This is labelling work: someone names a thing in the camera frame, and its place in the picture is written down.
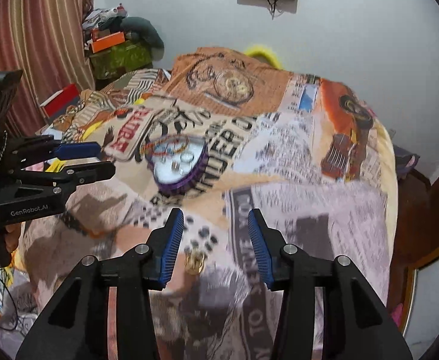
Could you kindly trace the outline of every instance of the striped curtain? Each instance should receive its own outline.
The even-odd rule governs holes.
[[[94,88],[81,23],[92,0],[0,0],[0,71],[22,69],[7,117],[13,136],[45,125],[39,104],[70,83]]]

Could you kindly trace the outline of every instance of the orange box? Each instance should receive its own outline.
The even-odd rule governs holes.
[[[108,47],[116,46],[117,44],[125,42],[124,32],[116,32],[114,34],[105,36],[104,38],[96,40],[91,43],[91,50],[94,53],[107,49]]]

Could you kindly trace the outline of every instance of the small gold object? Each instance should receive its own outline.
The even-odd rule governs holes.
[[[199,275],[204,269],[205,259],[206,255],[199,250],[186,253],[186,262],[184,263],[186,272],[190,275]]]

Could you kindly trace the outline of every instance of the wall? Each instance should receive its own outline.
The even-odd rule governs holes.
[[[156,63],[204,45],[271,47],[284,67],[350,85],[396,130],[394,143],[421,155],[431,177],[439,166],[439,6],[434,0],[103,0],[149,19],[166,49]]]

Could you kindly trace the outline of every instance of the bed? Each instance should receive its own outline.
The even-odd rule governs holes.
[[[134,115],[141,123],[124,156],[110,155]],[[171,73],[143,69],[83,91],[53,128],[67,142],[98,142],[100,159],[117,170],[111,180],[79,187],[64,214],[24,224],[13,266],[0,271],[21,320],[16,338],[0,332],[12,352],[84,255],[122,255],[161,227],[173,207],[185,217],[173,278],[150,294],[163,360],[269,358],[282,294],[259,282],[247,231],[254,207],[310,255],[350,256],[386,303],[398,207],[393,147],[345,84],[203,47],[178,56]],[[139,148],[178,133],[205,137],[210,158],[194,188],[167,197]],[[204,256],[201,273],[186,268],[193,252]],[[0,321],[9,326],[14,312],[6,298],[0,288]],[[316,298],[314,358],[321,358],[320,292]],[[114,289],[109,304],[114,359]]]

